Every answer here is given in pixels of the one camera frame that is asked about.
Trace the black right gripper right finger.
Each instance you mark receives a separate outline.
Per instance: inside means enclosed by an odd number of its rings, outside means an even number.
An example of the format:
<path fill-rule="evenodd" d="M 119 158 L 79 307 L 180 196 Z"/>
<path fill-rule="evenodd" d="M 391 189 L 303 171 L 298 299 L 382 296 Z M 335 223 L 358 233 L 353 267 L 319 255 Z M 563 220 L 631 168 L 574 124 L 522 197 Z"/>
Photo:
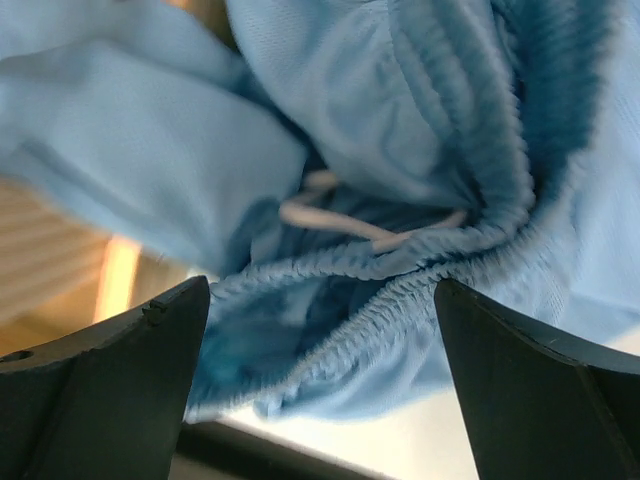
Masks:
<path fill-rule="evenodd" d="M 454 280 L 434 301 L 480 478 L 638 478 L 638 357 Z"/>

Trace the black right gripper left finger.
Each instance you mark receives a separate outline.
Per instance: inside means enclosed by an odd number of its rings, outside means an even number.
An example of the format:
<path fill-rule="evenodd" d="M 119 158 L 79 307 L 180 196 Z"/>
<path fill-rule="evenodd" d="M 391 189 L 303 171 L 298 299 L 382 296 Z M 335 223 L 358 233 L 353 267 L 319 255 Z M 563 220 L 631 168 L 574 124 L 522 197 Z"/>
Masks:
<path fill-rule="evenodd" d="M 2 356 L 2 478 L 167 478 L 209 300 L 206 278 L 194 277 Z"/>

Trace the light blue shorts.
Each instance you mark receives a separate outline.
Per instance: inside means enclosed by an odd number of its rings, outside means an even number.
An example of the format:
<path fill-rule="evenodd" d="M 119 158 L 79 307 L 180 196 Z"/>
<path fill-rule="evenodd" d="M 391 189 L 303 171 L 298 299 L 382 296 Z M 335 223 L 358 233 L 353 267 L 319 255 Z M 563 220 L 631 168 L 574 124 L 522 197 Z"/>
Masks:
<path fill-rule="evenodd" d="M 456 279 L 639 323 L 635 1 L 1 5 L 1 171 L 216 276 L 185 418 L 363 418 L 450 379 Z"/>

